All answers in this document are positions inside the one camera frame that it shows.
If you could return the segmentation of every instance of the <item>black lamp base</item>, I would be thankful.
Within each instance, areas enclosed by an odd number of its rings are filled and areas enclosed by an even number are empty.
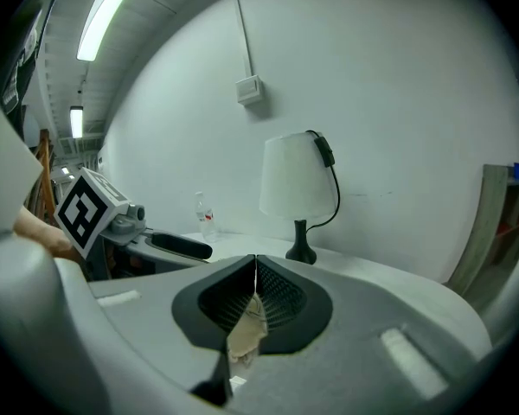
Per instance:
[[[294,246],[286,253],[286,259],[313,265],[317,260],[317,254],[308,245],[305,235],[305,220],[294,221],[294,227],[296,228],[296,239]]]

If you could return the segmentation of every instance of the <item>clear water bottle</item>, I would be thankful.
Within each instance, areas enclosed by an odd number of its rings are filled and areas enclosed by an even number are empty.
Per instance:
[[[215,226],[214,211],[207,204],[203,192],[196,192],[195,199],[196,216],[200,222],[200,232],[208,243],[218,239],[217,227]]]

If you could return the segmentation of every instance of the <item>white table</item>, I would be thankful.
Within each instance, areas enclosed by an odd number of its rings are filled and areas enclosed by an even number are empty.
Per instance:
[[[184,236],[204,242],[200,233]],[[218,241],[208,244],[214,249],[208,260],[211,262],[248,253],[284,258],[292,246],[291,242],[282,239],[236,233],[224,233]],[[492,350],[488,332],[477,312],[442,284],[366,259],[317,247],[313,249],[317,253],[314,266],[378,284],[453,335],[477,360]]]

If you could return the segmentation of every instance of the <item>lamp cord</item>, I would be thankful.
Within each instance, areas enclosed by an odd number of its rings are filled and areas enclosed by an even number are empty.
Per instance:
[[[312,131],[312,130],[308,130],[306,132],[311,132],[312,134],[315,134],[317,138],[320,138],[321,136],[319,134],[317,134],[315,131]],[[336,217],[336,214],[338,214],[338,209],[340,209],[340,187],[338,186],[338,179],[336,178],[336,173],[335,173],[335,170],[332,166],[329,166],[330,168],[330,172],[332,172],[332,177],[333,179],[335,180],[335,185],[336,185],[336,195],[337,195],[337,202],[336,202],[336,210],[335,210],[335,213],[332,215],[332,217],[330,217],[327,221],[324,221],[323,223],[320,223],[318,225],[314,225],[314,226],[311,226],[311,227],[308,227],[308,229],[305,231],[305,233],[308,233],[311,229],[313,229],[314,227],[322,227],[322,226],[325,226],[325,225],[328,225],[329,223],[331,223],[335,217]]]

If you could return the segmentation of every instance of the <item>blue object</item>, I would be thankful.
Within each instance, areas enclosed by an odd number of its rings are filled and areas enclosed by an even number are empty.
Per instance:
[[[519,163],[513,163],[513,178],[519,180]]]

